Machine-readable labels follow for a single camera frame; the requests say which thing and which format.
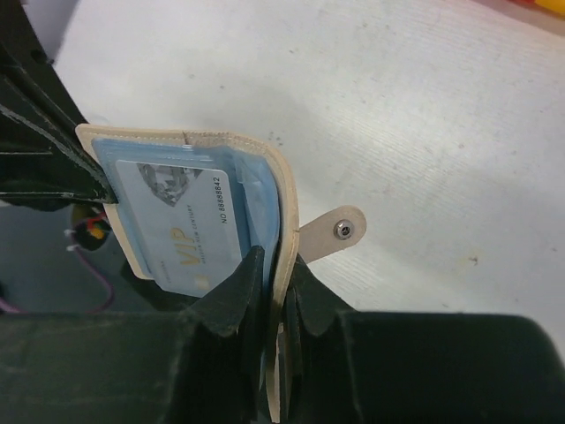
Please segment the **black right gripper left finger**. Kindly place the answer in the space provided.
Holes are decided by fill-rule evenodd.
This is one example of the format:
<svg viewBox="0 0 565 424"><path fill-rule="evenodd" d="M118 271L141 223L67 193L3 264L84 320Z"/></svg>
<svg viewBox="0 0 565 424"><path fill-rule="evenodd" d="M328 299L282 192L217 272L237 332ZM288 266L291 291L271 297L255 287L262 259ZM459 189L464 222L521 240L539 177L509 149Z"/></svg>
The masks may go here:
<svg viewBox="0 0 565 424"><path fill-rule="evenodd" d="M265 344L263 250L178 312L7 314L4 423L248 423Z"/></svg>

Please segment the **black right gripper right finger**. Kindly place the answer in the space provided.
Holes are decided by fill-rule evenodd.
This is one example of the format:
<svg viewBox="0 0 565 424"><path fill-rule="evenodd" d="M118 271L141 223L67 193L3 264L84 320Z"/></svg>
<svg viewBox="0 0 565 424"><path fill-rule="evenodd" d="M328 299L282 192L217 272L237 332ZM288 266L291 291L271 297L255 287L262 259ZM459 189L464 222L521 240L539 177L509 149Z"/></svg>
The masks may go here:
<svg viewBox="0 0 565 424"><path fill-rule="evenodd" d="M295 263L289 423L561 423L564 364L533 320L358 311Z"/></svg>

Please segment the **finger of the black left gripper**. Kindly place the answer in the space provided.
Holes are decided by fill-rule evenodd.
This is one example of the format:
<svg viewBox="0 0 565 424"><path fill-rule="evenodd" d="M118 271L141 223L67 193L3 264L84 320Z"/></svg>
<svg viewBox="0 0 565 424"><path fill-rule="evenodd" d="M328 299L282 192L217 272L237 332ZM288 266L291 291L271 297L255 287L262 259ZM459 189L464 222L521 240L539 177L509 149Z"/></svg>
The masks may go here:
<svg viewBox="0 0 565 424"><path fill-rule="evenodd" d="M1 199L58 210L114 203L101 166L75 133L85 119L52 67L20 1L1 3Z"/></svg>

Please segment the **beige leather card holder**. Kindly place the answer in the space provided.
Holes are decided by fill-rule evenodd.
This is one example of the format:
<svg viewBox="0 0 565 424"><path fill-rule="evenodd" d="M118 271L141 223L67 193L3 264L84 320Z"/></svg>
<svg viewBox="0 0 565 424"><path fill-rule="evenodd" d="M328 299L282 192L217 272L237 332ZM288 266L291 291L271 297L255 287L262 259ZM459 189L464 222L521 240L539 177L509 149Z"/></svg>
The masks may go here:
<svg viewBox="0 0 565 424"><path fill-rule="evenodd" d="M82 147L98 163L102 161L102 156L94 152L93 142L96 139L112 139L119 142L137 141L143 145L155 142L165 146L192 146L205 149L226 146L236 151L261 156L267 160L274 174L277 188L281 232L278 252L275 256L273 286L267 296L269 318L267 321L265 388L270 418L274 423L278 423L281 419L281 396L276 336L295 260L298 254L302 254L305 261L317 261L356 245L366 232L367 223L364 213L361 209L351 205L341 206L319 216L301 228L296 184L286 159L276 148L266 142L233 132L147 130L90 124L78 125L75 132Z"/></svg>

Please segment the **yellow plastic bin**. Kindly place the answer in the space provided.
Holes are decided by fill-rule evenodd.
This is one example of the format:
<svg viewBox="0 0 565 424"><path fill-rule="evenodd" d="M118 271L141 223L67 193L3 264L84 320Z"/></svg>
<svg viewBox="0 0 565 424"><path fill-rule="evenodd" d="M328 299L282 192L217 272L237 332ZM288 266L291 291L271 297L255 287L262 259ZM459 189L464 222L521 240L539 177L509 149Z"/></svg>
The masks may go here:
<svg viewBox="0 0 565 424"><path fill-rule="evenodd" d="M513 2L555 17L565 16L565 0L513 0Z"/></svg>

